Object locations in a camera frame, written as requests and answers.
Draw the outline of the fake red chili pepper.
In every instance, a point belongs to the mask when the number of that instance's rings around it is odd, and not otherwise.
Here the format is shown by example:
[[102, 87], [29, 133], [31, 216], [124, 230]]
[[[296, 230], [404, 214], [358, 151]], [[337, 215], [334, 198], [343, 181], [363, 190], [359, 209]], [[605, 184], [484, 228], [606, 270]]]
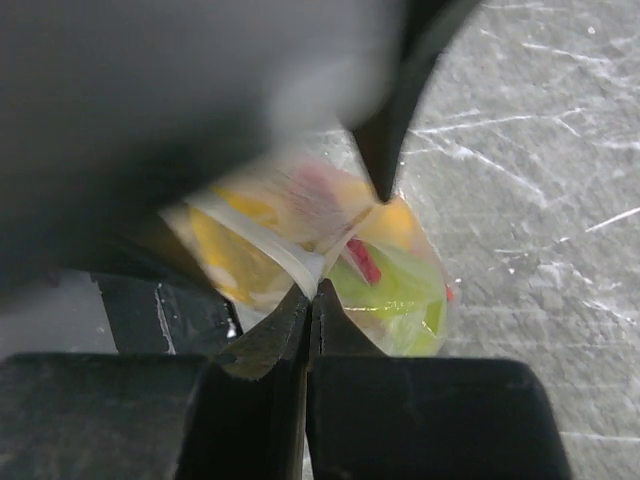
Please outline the fake red chili pepper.
[[381, 272], [367, 245], [362, 240], [351, 238], [346, 243], [343, 258], [366, 284], [374, 285], [380, 281]]

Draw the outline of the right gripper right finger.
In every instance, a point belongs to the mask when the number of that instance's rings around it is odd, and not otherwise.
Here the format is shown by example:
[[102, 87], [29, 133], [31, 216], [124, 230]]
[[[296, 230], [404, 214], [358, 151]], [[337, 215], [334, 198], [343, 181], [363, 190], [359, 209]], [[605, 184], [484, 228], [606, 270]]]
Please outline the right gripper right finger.
[[319, 284], [311, 304], [310, 357], [318, 356], [384, 356], [346, 314], [329, 279]]

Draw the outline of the fake yellow lemon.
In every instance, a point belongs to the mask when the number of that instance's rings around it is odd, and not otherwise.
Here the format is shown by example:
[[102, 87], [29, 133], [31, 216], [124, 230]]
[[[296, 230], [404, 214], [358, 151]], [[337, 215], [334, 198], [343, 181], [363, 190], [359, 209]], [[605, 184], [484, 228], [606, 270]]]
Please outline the fake yellow lemon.
[[[278, 192], [256, 186], [215, 187], [213, 191], [255, 223], [290, 241], [297, 238], [299, 228], [294, 225], [293, 210]], [[201, 208], [188, 203], [187, 212], [197, 252], [221, 293], [255, 310], [272, 310], [291, 288], [290, 275]]]

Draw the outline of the clear zip top bag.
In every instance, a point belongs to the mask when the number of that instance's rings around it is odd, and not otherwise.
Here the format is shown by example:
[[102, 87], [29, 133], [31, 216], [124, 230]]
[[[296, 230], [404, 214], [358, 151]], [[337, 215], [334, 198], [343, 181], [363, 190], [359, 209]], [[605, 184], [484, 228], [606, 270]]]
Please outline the clear zip top bag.
[[[230, 207], [213, 191], [215, 187], [249, 189], [253, 186], [278, 192], [286, 199], [293, 210], [294, 225], [299, 228], [295, 240], [290, 241], [255, 223]], [[372, 220], [373, 210], [377, 206], [388, 204], [377, 201], [371, 187], [362, 177], [324, 160], [302, 155], [246, 168], [186, 197], [178, 205], [165, 210], [163, 220], [194, 257], [207, 280], [220, 293], [197, 252], [195, 235], [189, 225], [188, 203], [201, 208], [211, 218], [262, 251], [290, 275], [293, 280], [291, 288], [299, 287], [306, 297], [314, 296], [319, 284], [324, 279], [329, 279], [329, 272], [336, 261], [344, 259], [346, 243], [351, 238], [362, 240], [359, 233]], [[416, 248], [407, 252], [437, 261], [447, 286], [448, 310], [453, 298], [452, 290], [421, 224], [420, 227]], [[362, 241], [367, 246], [376, 244]], [[272, 310], [263, 312], [231, 301], [262, 314], [272, 312], [280, 302]]]

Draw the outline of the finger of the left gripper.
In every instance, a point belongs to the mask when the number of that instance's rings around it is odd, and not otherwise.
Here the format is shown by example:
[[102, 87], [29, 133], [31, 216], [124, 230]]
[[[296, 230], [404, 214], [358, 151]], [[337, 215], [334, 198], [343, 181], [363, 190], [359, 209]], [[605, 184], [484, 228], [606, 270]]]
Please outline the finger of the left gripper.
[[392, 82], [377, 110], [349, 128], [379, 201], [393, 193], [404, 138], [439, 57], [478, 0], [405, 1]]

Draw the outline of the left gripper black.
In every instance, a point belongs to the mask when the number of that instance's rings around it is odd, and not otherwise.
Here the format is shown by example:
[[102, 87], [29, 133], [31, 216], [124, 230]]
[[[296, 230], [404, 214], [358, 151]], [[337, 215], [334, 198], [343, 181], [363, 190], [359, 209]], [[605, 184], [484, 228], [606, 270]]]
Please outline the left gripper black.
[[1, 289], [338, 117], [391, 80], [401, 1], [5, 1]]

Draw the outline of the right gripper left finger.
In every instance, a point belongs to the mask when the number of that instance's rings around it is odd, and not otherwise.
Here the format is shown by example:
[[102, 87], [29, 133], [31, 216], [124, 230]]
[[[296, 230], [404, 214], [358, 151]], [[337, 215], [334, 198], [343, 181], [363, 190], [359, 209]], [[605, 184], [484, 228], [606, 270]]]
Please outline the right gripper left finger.
[[292, 287], [270, 314], [225, 347], [214, 362], [231, 376], [262, 379], [288, 356], [290, 341], [296, 350], [308, 307], [308, 298], [299, 287]]

